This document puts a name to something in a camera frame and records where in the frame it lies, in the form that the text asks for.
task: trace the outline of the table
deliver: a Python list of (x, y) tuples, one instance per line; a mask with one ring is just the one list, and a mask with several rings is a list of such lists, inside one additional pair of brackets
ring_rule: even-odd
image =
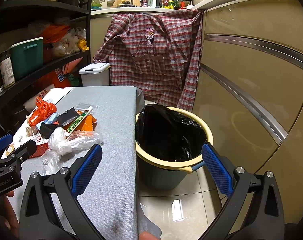
[[(77, 200), (107, 240), (137, 240), (134, 128), (135, 115), (145, 105), (142, 91), (120, 86), (75, 87), (56, 103), (57, 112), (62, 114), (79, 103), (94, 107), (93, 116), (98, 119), (95, 130), (103, 135), (103, 157), (85, 193)], [(86, 152), (62, 156), (60, 167), (70, 167)], [(22, 164), (24, 184), (9, 198), (18, 219), (26, 183), (33, 171), (42, 174), (40, 158), (28, 159)], [(56, 194), (52, 197), (64, 229), (73, 233), (58, 197)]]

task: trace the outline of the teal plastic box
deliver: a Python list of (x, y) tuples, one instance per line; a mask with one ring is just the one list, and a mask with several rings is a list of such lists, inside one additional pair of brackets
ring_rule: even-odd
[(43, 65), (43, 38), (14, 44), (9, 48), (15, 80), (20, 80)]

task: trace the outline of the white lid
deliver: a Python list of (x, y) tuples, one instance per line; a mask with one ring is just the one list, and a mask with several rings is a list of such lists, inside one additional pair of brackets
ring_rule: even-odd
[(16, 44), (14, 44), (13, 46), (10, 46), (9, 49), (11, 49), (12, 47), (15, 47), (15, 46), (18, 46), (18, 45), (21, 45), (21, 44), (24, 44), (24, 43), (27, 43), (27, 42), (30, 42), (30, 41), (36, 41), (36, 40), (42, 40), (43, 37), (40, 37), (40, 38), (35, 38), (35, 39), (31, 39), (31, 40), (28, 40), (28, 41), (22, 41), (22, 42), (18, 42)]
[(110, 67), (109, 63), (92, 63), (79, 70), (80, 75), (101, 73)]

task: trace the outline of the metal screw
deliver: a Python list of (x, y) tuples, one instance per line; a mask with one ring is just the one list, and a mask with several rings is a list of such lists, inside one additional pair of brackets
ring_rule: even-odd
[(274, 174), (271, 171), (266, 172), (267, 177), (274, 177)]
[(59, 170), (59, 172), (60, 172), (61, 174), (66, 174), (66, 173), (68, 172), (68, 168), (63, 167), (63, 168), (61, 168), (61, 169)]
[(236, 171), (237, 171), (238, 173), (244, 173), (244, 172), (245, 172), (245, 169), (244, 169), (243, 167), (237, 167), (237, 168), (236, 168)]
[(34, 179), (38, 176), (38, 173), (34, 171), (30, 176)]

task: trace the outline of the red plaid shirt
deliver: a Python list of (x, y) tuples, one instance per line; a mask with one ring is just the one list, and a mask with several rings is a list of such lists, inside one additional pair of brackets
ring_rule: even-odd
[[(146, 29), (154, 31), (149, 42)], [(135, 86), (145, 99), (192, 111), (201, 55), (202, 13), (114, 14), (93, 58), (108, 61), (111, 85)]]

